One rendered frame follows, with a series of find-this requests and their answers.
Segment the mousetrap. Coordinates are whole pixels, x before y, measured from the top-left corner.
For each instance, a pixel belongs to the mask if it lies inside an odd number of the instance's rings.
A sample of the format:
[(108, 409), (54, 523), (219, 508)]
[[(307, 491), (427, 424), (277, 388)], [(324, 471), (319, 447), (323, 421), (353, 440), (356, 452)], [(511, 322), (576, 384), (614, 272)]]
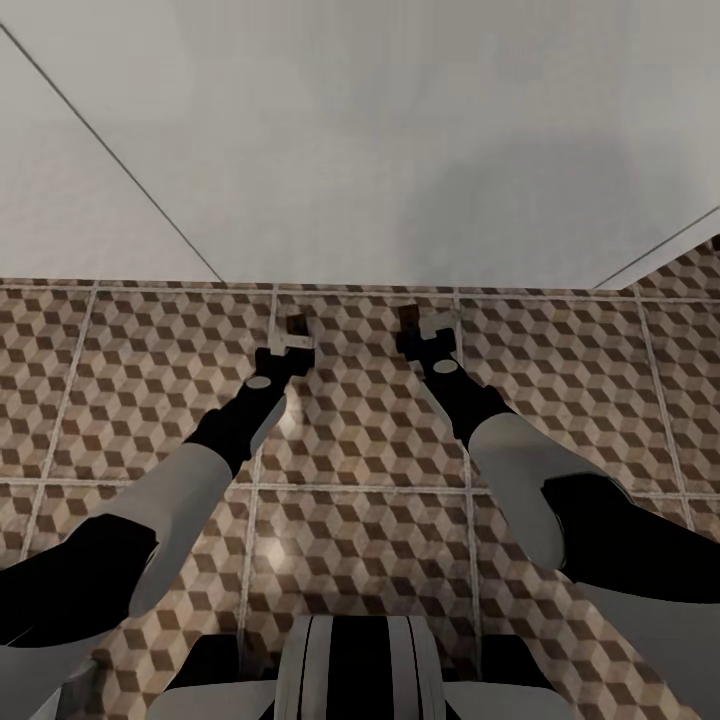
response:
[(418, 304), (411, 304), (398, 307), (402, 338), (420, 335), (419, 327), (420, 312)]
[(285, 320), (287, 329), (286, 335), (302, 335), (309, 337), (305, 314), (286, 316)]

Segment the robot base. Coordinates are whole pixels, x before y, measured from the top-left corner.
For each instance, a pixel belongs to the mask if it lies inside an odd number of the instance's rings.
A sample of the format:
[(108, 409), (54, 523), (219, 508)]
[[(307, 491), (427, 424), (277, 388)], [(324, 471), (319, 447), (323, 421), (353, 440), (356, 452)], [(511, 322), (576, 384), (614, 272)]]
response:
[[(446, 720), (577, 720), (518, 635), (485, 635), (483, 682), (442, 668)], [(238, 682), (235, 635), (202, 635), (144, 720), (274, 720), (279, 668)]]

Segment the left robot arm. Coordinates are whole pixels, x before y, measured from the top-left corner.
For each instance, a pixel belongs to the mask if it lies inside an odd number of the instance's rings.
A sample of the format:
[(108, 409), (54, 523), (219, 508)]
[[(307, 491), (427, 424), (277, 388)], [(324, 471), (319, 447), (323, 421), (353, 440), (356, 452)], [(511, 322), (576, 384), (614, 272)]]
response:
[(283, 417), (314, 337), (273, 333), (237, 397), (65, 538), (0, 571), (0, 720), (29, 720), (125, 619), (165, 597), (219, 501)]

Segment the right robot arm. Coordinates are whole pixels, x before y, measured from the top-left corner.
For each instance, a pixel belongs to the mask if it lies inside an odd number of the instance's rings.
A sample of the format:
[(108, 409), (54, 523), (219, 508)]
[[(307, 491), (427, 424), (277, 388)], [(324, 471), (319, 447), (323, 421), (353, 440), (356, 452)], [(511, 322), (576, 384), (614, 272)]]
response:
[(720, 544), (640, 508), (594, 462), (517, 415), (451, 355), (455, 309), (420, 318), (396, 338), (420, 361), (426, 402), (462, 440), (540, 568), (559, 570), (684, 699), (720, 720)]

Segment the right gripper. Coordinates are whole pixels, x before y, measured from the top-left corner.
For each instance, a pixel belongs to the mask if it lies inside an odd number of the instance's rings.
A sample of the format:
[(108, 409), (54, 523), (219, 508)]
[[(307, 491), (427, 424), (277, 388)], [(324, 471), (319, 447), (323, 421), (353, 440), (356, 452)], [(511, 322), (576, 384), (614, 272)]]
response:
[(398, 354), (405, 354), (407, 361), (422, 363), (425, 353), (434, 348), (444, 348), (450, 353), (456, 351), (455, 334), (452, 327), (439, 329), (437, 337), (434, 339), (423, 339), (420, 335), (403, 339), (400, 333), (396, 338), (396, 348)]

